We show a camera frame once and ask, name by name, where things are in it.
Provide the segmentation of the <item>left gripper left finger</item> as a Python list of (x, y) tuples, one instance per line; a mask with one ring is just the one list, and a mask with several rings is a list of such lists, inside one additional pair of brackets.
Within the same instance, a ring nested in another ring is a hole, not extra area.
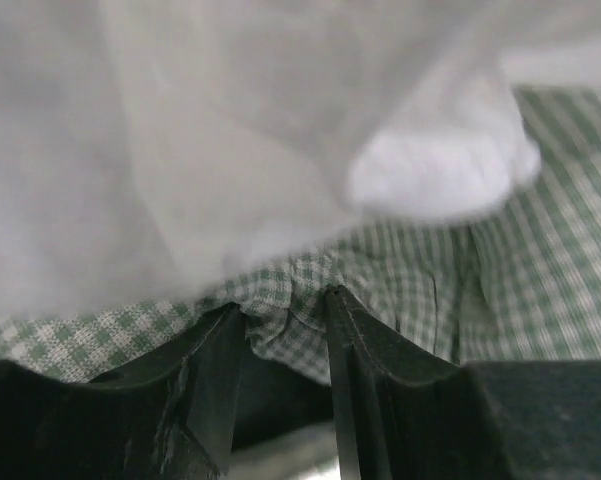
[(87, 383), (0, 360), (0, 479), (217, 479), (245, 325), (236, 305)]

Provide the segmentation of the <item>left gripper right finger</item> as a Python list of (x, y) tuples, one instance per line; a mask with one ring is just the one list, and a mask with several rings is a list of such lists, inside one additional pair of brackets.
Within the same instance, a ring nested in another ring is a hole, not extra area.
[(599, 479), (601, 361), (457, 366), (326, 292), (345, 479)]

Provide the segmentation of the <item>green checkered cushion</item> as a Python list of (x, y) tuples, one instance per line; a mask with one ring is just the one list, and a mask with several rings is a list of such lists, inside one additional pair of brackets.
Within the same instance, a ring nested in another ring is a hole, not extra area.
[(522, 88), (542, 172), (466, 227), (381, 223), (242, 275), (198, 302), (93, 315), (0, 319), (0, 358), (85, 381), (135, 359), (227, 303), (261, 358), (329, 380), (320, 297), (347, 287), (380, 321), (453, 363), (601, 358), (601, 89)]

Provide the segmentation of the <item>green striped pet tent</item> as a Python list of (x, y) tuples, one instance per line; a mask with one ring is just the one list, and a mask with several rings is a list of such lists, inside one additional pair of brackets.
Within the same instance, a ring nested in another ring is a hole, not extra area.
[(487, 216), (539, 171), (517, 86), (601, 86), (601, 1), (0, 1), (0, 317)]

